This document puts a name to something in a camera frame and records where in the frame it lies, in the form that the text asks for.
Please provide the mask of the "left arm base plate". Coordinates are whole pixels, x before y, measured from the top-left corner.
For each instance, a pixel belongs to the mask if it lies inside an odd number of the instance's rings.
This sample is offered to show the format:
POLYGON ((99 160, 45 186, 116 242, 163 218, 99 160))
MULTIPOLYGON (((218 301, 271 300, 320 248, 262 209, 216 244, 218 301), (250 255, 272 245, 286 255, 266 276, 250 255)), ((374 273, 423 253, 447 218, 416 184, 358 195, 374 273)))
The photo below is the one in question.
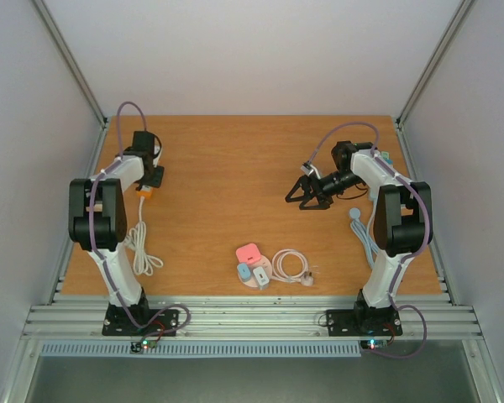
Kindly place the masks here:
POLYGON ((123 308, 110 306, 103 320, 102 335, 107 337, 140 337, 151 332, 159 334, 163 330, 168 330, 168 335, 174 336, 179 323, 179 311, 170 309, 161 313, 147 327, 138 328, 130 321, 123 308))

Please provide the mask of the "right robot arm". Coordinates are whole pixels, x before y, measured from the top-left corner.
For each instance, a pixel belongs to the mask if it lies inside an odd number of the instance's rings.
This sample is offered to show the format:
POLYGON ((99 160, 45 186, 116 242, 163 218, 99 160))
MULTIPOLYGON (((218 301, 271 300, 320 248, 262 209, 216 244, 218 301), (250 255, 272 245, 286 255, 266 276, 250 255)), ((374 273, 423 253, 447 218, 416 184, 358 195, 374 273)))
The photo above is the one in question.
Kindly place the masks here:
POLYGON ((431 189, 399 174, 371 143, 338 142, 331 155, 337 170, 319 177, 305 163, 305 174, 285 201, 297 202, 302 210, 326 210, 333 196, 358 184, 375 195, 373 236, 379 253, 352 313, 355 329, 370 333, 395 319, 394 298, 407 266, 432 238, 431 189))

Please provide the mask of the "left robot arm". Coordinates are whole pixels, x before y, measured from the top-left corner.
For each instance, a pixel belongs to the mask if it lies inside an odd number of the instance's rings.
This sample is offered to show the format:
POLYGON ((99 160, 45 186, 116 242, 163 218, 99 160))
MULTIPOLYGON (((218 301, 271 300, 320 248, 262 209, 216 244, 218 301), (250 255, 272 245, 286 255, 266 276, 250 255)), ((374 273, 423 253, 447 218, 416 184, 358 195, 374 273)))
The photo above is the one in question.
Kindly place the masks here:
POLYGON ((96 263, 108 289, 108 324, 125 326, 133 334, 147 332, 152 313, 144 289, 136 280, 124 240, 128 233, 123 193, 136 185, 158 188, 164 168, 158 165, 159 138, 135 131, 132 144, 112 164, 69 185, 68 232, 96 263))

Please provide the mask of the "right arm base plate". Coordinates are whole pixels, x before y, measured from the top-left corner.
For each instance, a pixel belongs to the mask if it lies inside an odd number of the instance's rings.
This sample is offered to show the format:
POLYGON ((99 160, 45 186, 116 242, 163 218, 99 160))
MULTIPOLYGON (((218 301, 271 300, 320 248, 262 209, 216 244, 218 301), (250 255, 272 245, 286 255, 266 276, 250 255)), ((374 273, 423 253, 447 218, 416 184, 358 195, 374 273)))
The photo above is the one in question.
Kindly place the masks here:
POLYGON ((401 320, 397 311, 387 309, 385 313, 370 315, 355 310, 327 310, 327 329, 330 337, 379 337, 401 336, 401 320))

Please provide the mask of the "teal plug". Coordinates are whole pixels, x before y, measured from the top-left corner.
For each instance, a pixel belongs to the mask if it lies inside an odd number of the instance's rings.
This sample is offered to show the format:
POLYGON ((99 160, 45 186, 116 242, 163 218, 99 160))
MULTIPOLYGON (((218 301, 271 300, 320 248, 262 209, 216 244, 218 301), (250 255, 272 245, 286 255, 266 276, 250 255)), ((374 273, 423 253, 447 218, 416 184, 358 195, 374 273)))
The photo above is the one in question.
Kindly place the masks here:
POLYGON ((388 160, 392 161, 390 154, 386 151, 381 151, 381 158, 387 163, 388 160))

